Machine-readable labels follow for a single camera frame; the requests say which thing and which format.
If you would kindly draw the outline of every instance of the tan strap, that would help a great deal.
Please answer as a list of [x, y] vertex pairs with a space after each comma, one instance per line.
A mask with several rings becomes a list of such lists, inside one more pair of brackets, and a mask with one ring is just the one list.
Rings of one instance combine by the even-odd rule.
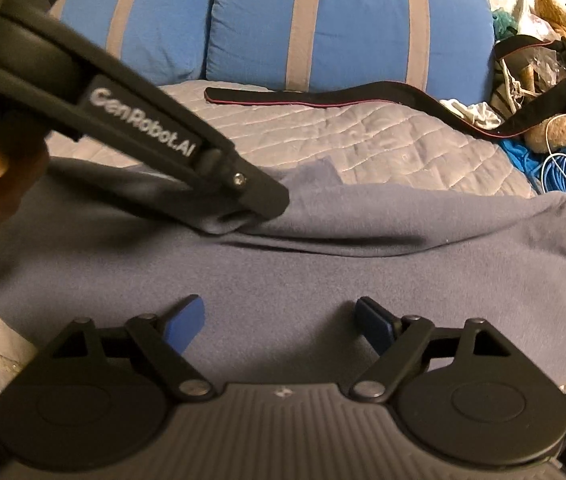
[[112, 56], [120, 59], [123, 49], [123, 37], [129, 15], [134, 7], [134, 0], [118, 0], [114, 8], [112, 21], [109, 23], [108, 39], [105, 44], [107, 50]]
[[54, 5], [51, 9], [49, 9], [48, 14], [57, 20], [61, 19], [61, 15], [63, 14], [63, 9], [65, 7], [65, 3], [67, 0], [57, 0], [54, 2]]
[[286, 90], [307, 92], [310, 88], [318, 8], [319, 0], [294, 0], [285, 69]]
[[405, 82], [425, 92], [430, 66], [430, 2], [408, 0], [410, 7], [410, 46]]

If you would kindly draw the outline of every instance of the ribbed gray surface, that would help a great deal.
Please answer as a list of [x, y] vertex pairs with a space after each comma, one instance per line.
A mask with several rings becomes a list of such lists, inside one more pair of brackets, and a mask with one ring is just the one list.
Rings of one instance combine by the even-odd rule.
[[175, 413], [159, 440], [126, 462], [83, 474], [12, 464], [0, 480], [566, 480], [547, 463], [483, 472], [416, 447], [382, 406], [346, 399], [334, 384], [231, 384]]

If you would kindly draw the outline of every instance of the screw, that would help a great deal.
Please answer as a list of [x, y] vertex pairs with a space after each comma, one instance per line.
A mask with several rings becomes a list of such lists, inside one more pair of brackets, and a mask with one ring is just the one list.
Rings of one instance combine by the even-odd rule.
[[242, 187], [242, 186], [245, 186], [245, 183], [247, 182], [247, 178], [242, 173], [236, 173], [234, 175], [232, 182], [234, 182], [234, 186]]
[[212, 391], [212, 385], [201, 379], [190, 379], [179, 385], [181, 393], [189, 397], [202, 397]]
[[361, 381], [354, 385], [353, 391], [364, 399], [376, 399], [385, 393], [385, 386], [377, 381]]

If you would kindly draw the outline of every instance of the mattress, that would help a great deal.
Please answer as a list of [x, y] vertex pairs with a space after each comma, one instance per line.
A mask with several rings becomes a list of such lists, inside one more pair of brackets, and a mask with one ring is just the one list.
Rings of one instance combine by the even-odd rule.
[[[411, 108], [385, 102], [324, 109], [212, 105], [204, 99], [208, 86], [266, 90], [208, 81], [163, 88], [232, 139], [253, 164], [293, 168], [329, 157], [347, 184], [394, 182], [486, 196], [534, 196], [525, 176], [499, 146], [461, 134]], [[56, 156], [121, 168], [137, 163], [88, 138], [75, 143], [52, 134], [48, 145]], [[0, 391], [35, 354], [32, 344], [0, 320]]]

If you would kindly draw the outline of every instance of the gray blanket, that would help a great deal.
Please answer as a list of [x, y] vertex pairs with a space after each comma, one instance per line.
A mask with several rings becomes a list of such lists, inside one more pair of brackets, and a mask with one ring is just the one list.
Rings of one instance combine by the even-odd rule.
[[370, 296], [439, 326], [486, 317], [566, 383], [566, 194], [531, 200], [345, 186], [321, 160], [259, 222], [146, 171], [54, 160], [0, 234], [0, 317], [37, 345], [69, 320], [115, 326], [188, 294], [186, 352], [215, 383], [339, 381], [375, 356], [352, 322]]

